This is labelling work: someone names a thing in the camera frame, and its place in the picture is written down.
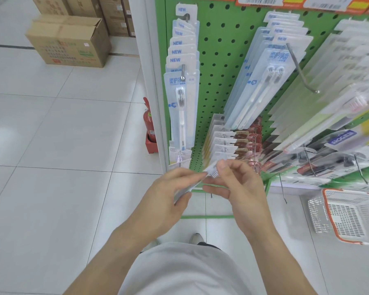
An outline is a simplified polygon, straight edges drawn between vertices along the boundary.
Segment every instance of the shoe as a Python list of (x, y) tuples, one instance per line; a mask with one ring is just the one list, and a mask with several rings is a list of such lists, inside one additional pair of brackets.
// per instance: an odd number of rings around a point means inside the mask
[(153, 240), (151, 243), (149, 243), (147, 246), (145, 246), (144, 248), (143, 248), (143, 250), (142, 250), (142, 253), (144, 252), (144, 251), (147, 251), (148, 249), (151, 249), (151, 248), (153, 248), (153, 247), (156, 247), (156, 246), (158, 246), (158, 245), (160, 245), (161, 243), (157, 240), (157, 239), (155, 239), (155, 240)]
[(204, 238), (202, 238), (201, 234), (195, 233), (193, 234), (193, 236), (191, 236), (190, 241), (188, 243), (197, 245), (200, 242), (205, 242)]

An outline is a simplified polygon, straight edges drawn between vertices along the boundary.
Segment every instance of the white plastic basket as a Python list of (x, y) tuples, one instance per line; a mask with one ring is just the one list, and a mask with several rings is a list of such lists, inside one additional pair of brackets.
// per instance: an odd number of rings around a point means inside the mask
[(369, 193), (325, 188), (308, 207), (316, 233), (369, 245)]

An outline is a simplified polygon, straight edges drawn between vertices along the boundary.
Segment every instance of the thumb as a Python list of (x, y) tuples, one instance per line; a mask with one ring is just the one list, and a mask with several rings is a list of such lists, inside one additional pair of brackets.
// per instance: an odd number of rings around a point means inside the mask
[(217, 170), (220, 178), (232, 192), (238, 191), (242, 187), (224, 159), (217, 162)]
[(184, 194), (179, 200), (175, 203), (175, 213), (179, 214), (179, 216), (182, 216), (183, 212), (187, 208), (187, 204), (191, 198), (191, 192), (188, 192)]

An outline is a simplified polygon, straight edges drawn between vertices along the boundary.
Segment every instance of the red fire extinguisher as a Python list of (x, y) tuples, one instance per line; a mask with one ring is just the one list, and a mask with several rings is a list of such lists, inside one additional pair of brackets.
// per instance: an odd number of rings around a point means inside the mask
[(149, 101), (146, 97), (144, 97), (144, 102), (146, 107), (148, 108), (147, 111), (143, 114), (143, 119), (145, 121), (146, 129), (148, 130), (148, 137), (149, 140), (153, 143), (156, 143), (156, 136), (155, 136), (155, 129), (153, 127), (153, 121), (152, 121), (152, 114), (150, 113), (150, 105)]

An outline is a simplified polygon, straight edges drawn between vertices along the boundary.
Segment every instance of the white tile floor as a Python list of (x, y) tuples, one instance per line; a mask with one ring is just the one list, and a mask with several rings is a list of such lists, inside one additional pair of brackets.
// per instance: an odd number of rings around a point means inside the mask
[[(0, 44), (30, 46), (23, 33), (37, 14), (31, 0), (0, 5)], [(138, 55), (135, 39), (111, 41), (113, 53)], [(144, 145), (145, 95), (133, 56), (73, 68), (0, 47), (0, 295), (64, 292), (161, 175), (158, 154)], [(288, 205), (278, 189), (268, 196), (273, 220), (317, 292), (369, 294), (369, 251), (325, 243), (301, 198), (286, 198)], [(194, 193), (185, 211), (231, 213), (227, 200), (205, 193)], [(227, 252), (266, 294), (233, 219), (182, 219), (160, 240), (187, 242), (193, 233)]]

